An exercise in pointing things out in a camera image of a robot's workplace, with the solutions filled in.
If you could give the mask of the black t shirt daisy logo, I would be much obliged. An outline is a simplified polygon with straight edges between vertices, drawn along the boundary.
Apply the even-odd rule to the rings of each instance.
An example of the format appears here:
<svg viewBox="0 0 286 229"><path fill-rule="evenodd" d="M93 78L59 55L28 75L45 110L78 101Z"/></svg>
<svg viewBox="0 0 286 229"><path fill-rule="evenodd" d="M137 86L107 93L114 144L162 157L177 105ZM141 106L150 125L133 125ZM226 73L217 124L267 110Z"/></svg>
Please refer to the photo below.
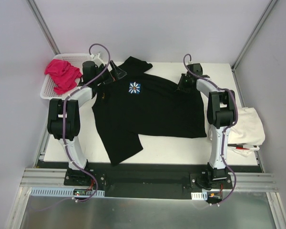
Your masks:
<svg viewBox="0 0 286 229"><path fill-rule="evenodd" d="M96 129L113 166L142 151L139 135L205 138L201 93L147 73L150 63L129 57L126 75L100 85L92 107Z"/></svg>

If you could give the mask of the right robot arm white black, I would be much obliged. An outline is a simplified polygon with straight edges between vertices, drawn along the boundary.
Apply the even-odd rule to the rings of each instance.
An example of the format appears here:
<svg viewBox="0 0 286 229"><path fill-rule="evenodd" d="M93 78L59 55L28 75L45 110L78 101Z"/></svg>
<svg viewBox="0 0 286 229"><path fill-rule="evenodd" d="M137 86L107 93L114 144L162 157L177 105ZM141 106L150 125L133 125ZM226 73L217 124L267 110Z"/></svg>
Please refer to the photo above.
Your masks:
<svg viewBox="0 0 286 229"><path fill-rule="evenodd" d="M220 88L208 75L204 75L201 64L188 62L184 66L187 72L181 75L177 89L186 93L197 89L208 99L206 116L212 131L211 155L206 172L197 177L195 184L211 190L228 179L228 137L231 127L238 121L235 94Z"/></svg>

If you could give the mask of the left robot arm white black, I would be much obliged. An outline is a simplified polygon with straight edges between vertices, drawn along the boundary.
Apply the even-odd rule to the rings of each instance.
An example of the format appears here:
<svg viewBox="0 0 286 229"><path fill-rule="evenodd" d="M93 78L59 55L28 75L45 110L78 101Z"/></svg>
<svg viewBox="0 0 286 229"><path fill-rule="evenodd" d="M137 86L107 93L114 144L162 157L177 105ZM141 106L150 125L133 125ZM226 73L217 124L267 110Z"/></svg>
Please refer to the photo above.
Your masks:
<svg viewBox="0 0 286 229"><path fill-rule="evenodd" d="M82 152L78 135L80 133L80 107L90 101L100 85L118 81L127 75L114 61L104 64L97 60L82 64L82 85L65 99L50 99L47 130L62 145L68 158L70 176L80 185L91 181L87 171L88 160Z"/></svg>

